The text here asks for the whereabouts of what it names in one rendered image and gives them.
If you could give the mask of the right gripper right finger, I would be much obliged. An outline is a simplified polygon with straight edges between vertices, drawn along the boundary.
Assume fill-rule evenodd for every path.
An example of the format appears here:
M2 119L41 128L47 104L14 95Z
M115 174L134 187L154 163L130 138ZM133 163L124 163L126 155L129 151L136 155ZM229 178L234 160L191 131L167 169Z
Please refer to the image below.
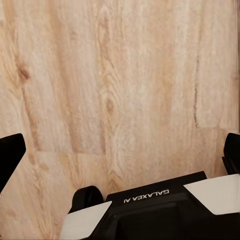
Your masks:
M235 133L229 133L227 135L224 151L238 170L240 174L240 135Z

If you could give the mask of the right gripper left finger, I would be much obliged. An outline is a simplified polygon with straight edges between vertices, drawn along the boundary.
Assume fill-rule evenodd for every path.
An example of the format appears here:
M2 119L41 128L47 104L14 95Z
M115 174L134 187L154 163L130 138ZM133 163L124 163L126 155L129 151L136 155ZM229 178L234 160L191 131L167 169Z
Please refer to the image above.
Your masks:
M26 152L21 133L0 138L0 193Z

